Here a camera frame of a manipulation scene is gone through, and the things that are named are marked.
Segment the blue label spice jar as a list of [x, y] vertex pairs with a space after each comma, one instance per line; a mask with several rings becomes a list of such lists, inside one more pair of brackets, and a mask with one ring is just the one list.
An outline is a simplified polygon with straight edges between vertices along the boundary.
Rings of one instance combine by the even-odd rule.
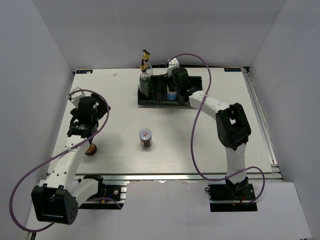
[[166, 99], [168, 101], [175, 101], [177, 99], [177, 93], [175, 91], [168, 91], [166, 93]]

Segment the glass bottle with brown sauce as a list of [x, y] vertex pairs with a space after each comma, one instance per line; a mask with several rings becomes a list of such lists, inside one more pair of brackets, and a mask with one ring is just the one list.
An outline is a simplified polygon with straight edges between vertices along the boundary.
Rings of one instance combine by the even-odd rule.
[[147, 73], [147, 67], [143, 59], [141, 60], [140, 70], [141, 74], [139, 76], [139, 90], [148, 98], [150, 92], [151, 76]]

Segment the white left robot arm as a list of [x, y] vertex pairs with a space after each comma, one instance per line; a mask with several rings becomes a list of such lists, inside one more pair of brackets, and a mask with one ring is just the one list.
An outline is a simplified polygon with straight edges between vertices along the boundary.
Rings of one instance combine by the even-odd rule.
[[31, 199], [38, 221], [71, 225], [75, 221], [79, 207], [89, 198], [99, 200], [105, 196], [103, 177], [86, 175], [77, 185], [74, 177], [87, 150], [95, 154], [97, 147], [93, 138], [102, 127], [99, 120], [109, 116], [110, 107], [98, 93], [85, 96], [81, 90], [71, 99], [75, 106], [71, 110], [65, 150], [58, 157], [54, 170], [42, 185], [35, 186]]

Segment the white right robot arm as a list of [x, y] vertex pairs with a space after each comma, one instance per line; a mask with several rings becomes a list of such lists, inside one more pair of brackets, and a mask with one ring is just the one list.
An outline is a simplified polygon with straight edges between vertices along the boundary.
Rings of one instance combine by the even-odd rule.
[[240, 103], [219, 101], [202, 89], [202, 81], [194, 82], [184, 67], [168, 70], [159, 77], [166, 89], [176, 92], [183, 104], [203, 112], [216, 122], [217, 136], [226, 152], [226, 195], [236, 200], [249, 184], [245, 171], [245, 150], [252, 133], [244, 108]]

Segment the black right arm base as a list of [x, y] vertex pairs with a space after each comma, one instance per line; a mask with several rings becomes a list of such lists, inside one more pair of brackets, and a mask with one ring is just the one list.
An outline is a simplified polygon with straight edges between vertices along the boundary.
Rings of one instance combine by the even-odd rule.
[[209, 195], [209, 205], [212, 213], [258, 211], [255, 202], [249, 204], [256, 198], [252, 184], [236, 194], [226, 184], [210, 184], [204, 188], [204, 191]]

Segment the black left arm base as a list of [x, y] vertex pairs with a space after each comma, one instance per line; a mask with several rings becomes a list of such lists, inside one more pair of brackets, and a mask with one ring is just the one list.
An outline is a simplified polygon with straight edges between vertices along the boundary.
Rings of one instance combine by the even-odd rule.
[[120, 210], [124, 205], [121, 197], [122, 185], [108, 184], [101, 175], [87, 174], [83, 180], [95, 180], [98, 182], [97, 193], [89, 198], [89, 201], [79, 206], [83, 210]]

